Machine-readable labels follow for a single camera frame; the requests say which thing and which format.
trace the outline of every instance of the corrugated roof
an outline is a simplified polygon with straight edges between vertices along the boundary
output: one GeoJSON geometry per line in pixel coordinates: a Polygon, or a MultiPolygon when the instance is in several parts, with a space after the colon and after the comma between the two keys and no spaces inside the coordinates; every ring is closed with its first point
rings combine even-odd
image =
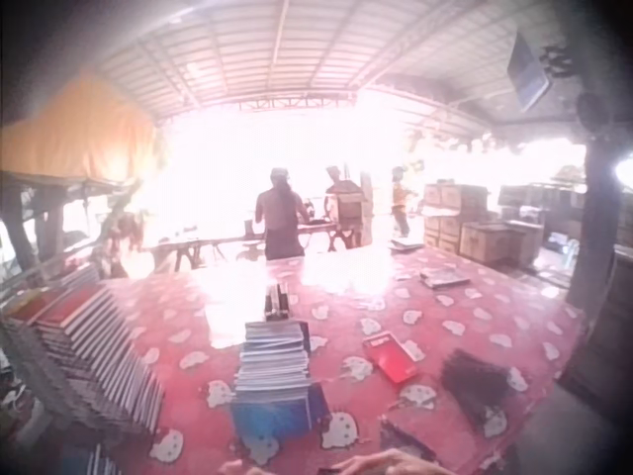
{"type": "Polygon", "coordinates": [[[578,83],[558,80],[520,114],[505,75],[518,30],[536,50],[564,40],[538,0],[219,0],[137,38],[99,70],[158,120],[261,98],[347,100],[387,73],[419,76],[455,97],[420,106],[411,126],[447,109],[444,131],[467,135],[571,107],[578,83]],[[460,112],[464,104],[484,114],[460,112]]]}

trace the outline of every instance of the orange tarp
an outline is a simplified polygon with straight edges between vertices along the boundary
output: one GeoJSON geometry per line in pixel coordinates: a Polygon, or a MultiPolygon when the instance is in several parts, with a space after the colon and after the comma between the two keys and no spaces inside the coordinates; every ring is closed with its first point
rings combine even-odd
{"type": "Polygon", "coordinates": [[[36,116],[2,129],[0,170],[26,179],[121,184],[162,159],[148,114],[91,74],[68,83],[36,116]]]}

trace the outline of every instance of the man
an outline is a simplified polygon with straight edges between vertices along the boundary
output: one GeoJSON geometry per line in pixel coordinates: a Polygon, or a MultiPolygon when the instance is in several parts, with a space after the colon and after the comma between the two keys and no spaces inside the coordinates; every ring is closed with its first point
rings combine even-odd
{"type": "Polygon", "coordinates": [[[266,225],[266,259],[285,259],[304,255],[299,243],[299,213],[304,222],[310,218],[301,197],[288,183],[288,170],[273,168],[273,187],[257,197],[255,223],[266,225]]]}
{"type": "Polygon", "coordinates": [[[394,183],[394,202],[392,205],[392,214],[394,215],[396,224],[400,229],[401,237],[408,238],[408,232],[410,231],[410,229],[408,227],[407,220],[407,198],[411,195],[414,195],[415,193],[407,190],[403,186],[404,177],[404,168],[402,168],[401,166],[396,166],[392,169],[392,181],[394,183]]]}

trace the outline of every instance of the red booklet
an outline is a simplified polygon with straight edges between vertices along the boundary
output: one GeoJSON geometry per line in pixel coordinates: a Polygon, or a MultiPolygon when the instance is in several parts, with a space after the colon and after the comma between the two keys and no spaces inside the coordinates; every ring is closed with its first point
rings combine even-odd
{"type": "Polygon", "coordinates": [[[365,352],[394,383],[402,383],[417,374],[415,362],[391,332],[365,338],[365,352]]]}

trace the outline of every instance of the wooden table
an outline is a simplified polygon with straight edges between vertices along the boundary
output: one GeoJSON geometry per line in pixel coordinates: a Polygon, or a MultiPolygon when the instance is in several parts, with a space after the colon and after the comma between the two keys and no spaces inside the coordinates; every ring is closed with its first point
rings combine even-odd
{"type": "MultiPolygon", "coordinates": [[[[354,231],[353,230],[345,230],[342,229],[336,223],[327,223],[323,225],[300,225],[299,226],[299,235],[308,235],[311,237],[316,233],[327,233],[329,236],[329,252],[336,251],[336,247],[334,243],[337,238],[341,238],[346,248],[354,247],[354,231]]],[[[162,242],[157,244],[156,246],[149,247],[146,250],[152,251],[166,251],[173,252],[176,251],[176,266],[175,270],[178,272],[180,270],[180,264],[182,262],[182,258],[186,257],[189,260],[191,265],[191,269],[198,269],[202,265],[201,258],[201,249],[205,246],[212,246],[213,253],[215,258],[220,258],[222,260],[226,260],[225,255],[220,249],[221,244],[227,244],[231,242],[262,242],[264,241],[264,233],[254,234],[250,236],[235,236],[235,237],[216,237],[216,238],[200,238],[197,236],[192,236],[191,234],[184,235],[178,240],[170,241],[170,242],[162,242]]]]}
{"type": "Polygon", "coordinates": [[[120,279],[112,287],[138,351],[166,389],[154,449],[130,450],[121,459],[126,473],[139,475],[216,473],[238,455],[280,475],[314,475],[379,450],[382,415],[433,449],[447,468],[476,473],[513,443],[584,332],[583,316],[564,302],[431,248],[391,255],[371,246],[267,264],[241,261],[120,279]],[[471,284],[435,292],[416,278],[422,268],[442,266],[458,268],[471,284]],[[296,440],[240,441],[226,404],[244,323],[261,319],[270,279],[288,283],[294,317],[310,324],[311,373],[322,382],[332,419],[296,440]],[[391,331],[418,361],[419,375],[402,387],[363,352],[363,338],[380,330],[391,331]],[[440,383],[456,348],[512,368],[513,394],[486,431],[471,426],[440,383]],[[430,405],[416,402],[415,390],[423,387],[436,393],[430,405]]]}

